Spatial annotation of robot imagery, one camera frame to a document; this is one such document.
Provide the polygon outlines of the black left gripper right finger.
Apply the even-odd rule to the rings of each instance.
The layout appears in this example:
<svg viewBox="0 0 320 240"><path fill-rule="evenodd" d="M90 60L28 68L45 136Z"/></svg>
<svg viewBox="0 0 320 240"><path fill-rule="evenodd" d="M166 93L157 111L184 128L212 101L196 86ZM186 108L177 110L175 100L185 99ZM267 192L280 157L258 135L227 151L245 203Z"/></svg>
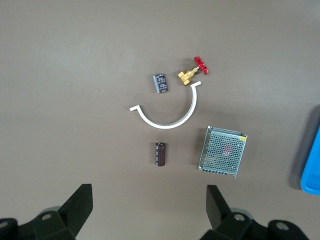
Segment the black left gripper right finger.
<svg viewBox="0 0 320 240"><path fill-rule="evenodd" d="M206 187L206 213L211 229L201 240L307 240L292 222L272 220L263 226L245 213L232 211L216 185Z"/></svg>

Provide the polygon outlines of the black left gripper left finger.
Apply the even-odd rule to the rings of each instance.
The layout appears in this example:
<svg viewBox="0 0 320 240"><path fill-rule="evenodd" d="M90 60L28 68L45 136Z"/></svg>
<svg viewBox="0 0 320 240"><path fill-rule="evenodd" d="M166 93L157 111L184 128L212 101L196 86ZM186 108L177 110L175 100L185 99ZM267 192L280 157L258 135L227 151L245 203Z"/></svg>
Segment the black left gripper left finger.
<svg viewBox="0 0 320 240"><path fill-rule="evenodd" d="M46 208L20 225L17 240L76 240L92 210L92 185L82 184L63 205Z"/></svg>

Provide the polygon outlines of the long black cylindrical capacitor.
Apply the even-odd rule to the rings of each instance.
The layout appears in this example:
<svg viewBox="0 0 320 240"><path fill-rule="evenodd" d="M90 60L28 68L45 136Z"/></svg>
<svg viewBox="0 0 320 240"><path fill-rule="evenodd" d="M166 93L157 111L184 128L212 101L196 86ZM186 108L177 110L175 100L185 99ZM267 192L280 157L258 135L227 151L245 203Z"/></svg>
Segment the long black cylindrical capacitor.
<svg viewBox="0 0 320 240"><path fill-rule="evenodd" d="M156 167L163 167L166 164L166 144L164 142L155 143L155 161Z"/></svg>

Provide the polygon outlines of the blue plastic tray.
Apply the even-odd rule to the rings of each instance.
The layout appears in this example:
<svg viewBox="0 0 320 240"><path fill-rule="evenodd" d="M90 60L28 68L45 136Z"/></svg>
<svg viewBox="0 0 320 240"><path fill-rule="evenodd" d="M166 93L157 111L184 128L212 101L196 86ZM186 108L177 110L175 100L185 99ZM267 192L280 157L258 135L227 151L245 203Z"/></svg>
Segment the blue plastic tray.
<svg viewBox="0 0 320 240"><path fill-rule="evenodd" d="M308 194L320 196L320 105L314 109L314 120L317 125L313 130L314 138L301 175L300 187Z"/></svg>

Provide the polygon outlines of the brown table mat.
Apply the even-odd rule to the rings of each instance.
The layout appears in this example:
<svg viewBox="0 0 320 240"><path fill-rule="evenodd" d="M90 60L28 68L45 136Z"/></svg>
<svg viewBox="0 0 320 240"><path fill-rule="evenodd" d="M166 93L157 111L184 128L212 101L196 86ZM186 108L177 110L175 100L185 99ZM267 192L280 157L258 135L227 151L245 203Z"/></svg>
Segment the brown table mat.
<svg viewBox="0 0 320 240"><path fill-rule="evenodd" d="M196 56L209 73L183 85ZM174 123L198 81L179 127L130 111ZM319 105L320 0L0 0L0 218L90 183L77 240L198 240L217 185L258 223L320 240L320 196L300 188ZM198 169L209 126L247 135L236 177Z"/></svg>

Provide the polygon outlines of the white curved pipe clamp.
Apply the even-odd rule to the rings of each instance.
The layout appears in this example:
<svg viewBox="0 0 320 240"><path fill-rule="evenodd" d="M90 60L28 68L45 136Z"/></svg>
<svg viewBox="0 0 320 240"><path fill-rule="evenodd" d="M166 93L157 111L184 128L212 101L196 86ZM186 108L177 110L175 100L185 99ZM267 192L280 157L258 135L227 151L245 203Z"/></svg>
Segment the white curved pipe clamp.
<svg viewBox="0 0 320 240"><path fill-rule="evenodd" d="M186 112L186 114L179 120L173 122L173 123L168 123L168 124L160 124L157 122L154 122L152 120L150 120L149 118L147 118L147 116L144 114L142 108L140 105L135 105L129 108L129 110L131 112L137 111L139 116L142 118L142 120L148 124L149 126L156 128L156 129L160 129L160 130L170 130L170 129L174 129L177 128L181 125L183 125L186 121L188 121L190 119L190 117L193 115L195 109L196 109L196 105L197 105L197 101L198 101L198 93L197 93L197 87L200 86L202 84L201 81L197 81L193 84L190 85L191 88L191 93L192 93L192 99L191 99L191 104L190 107L188 109L188 111Z"/></svg>

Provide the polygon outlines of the metal mesh power supply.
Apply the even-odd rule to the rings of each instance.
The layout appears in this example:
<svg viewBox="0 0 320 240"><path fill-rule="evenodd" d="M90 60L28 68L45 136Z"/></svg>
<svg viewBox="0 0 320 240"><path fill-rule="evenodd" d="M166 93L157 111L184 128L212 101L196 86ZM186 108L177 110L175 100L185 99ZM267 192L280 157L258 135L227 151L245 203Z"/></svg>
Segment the metal mesh power supply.
<svg viewBox="0 0 320 240"><path fill-rule="evenodd" d="M208 126L198 169L237 177L248 136L240 131Z"/></svg>

